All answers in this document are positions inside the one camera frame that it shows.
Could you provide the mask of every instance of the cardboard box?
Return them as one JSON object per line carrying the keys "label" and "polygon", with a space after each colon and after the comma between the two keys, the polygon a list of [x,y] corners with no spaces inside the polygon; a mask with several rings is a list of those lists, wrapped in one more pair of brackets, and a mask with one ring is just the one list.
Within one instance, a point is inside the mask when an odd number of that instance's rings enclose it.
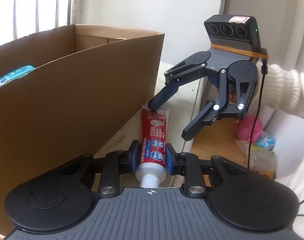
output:
{"label": "cardboard box", "polygon": [[154,93],[164,34],[70,25],[0,46],[0,233],[17,185],[83,153],[95,154]]}

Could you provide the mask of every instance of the window bar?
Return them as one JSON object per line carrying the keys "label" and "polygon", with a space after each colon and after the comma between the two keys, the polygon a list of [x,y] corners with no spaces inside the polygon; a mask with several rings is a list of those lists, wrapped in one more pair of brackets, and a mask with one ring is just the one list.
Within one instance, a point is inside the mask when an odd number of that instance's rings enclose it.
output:
{"label": "window bar", "polygon": [[13,39],[14,40],[18,39],[18,34],[16,31],[16,0],[14,0],[13,3]]}
{"label": "window bar", "polygon": [[72,0],[69,0],[68,1],[67,25],[71,25],[71,4],[72,4]]}
{"label": "window bar", "polygon": [[35,6],[35,32],[39,32],[39,0],[36,0]]}
{"label": "window bar", "polygon": [[55,8],[55,28],[59,26],[59,0],[56,0]]}

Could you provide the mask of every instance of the red and white sticker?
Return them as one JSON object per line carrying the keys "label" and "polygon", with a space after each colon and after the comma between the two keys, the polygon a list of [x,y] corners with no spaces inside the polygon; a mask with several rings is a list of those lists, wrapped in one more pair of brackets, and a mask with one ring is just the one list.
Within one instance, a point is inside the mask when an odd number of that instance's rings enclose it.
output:
{"label": "red and white sticker", "polygon": [[246,21],[250,19],[250,17],[246,16],[234,16],[229,19],[229,23],[246,23]]}

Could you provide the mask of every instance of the person's arm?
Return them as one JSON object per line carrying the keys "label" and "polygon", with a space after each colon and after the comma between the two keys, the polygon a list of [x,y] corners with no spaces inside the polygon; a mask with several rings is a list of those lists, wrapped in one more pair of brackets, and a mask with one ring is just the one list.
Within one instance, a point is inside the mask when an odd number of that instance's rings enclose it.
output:
{"label": "person's arm", "polygon": [[263,87],[262,104],[304,119],[304,73],[298,73],[296,70],[285,71],[276,64],[269,65]]}

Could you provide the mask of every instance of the plastic bag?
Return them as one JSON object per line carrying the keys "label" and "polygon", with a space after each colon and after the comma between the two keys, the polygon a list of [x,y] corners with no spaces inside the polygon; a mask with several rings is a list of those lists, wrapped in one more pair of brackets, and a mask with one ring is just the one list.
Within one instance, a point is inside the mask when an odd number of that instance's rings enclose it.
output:
{"label": "plastic bag", "polygon": [[269,136],[266,131],[263,131],[255,144],[258,147],[264,148],[266,150],[271,150],[275,145],[275,139]]}
{"label": "plastic bag", "polygon": [[[241,152],[248,158],[247,141],[236,141]],[[276,157],[274,152],[260,148],[256,145],[251,145],[250,169],[269,179],[273,179],[276,169]]]}
{"label": "plastic bag", "polygon": [[[244,120],[239,120],[236,123],[236,135],[241,141],[250,141],[251,132],[254,124],[254,116],[247,116]],[[252,142],[255,142],[263,131],[263,124],[258,118],[255,124]]]}

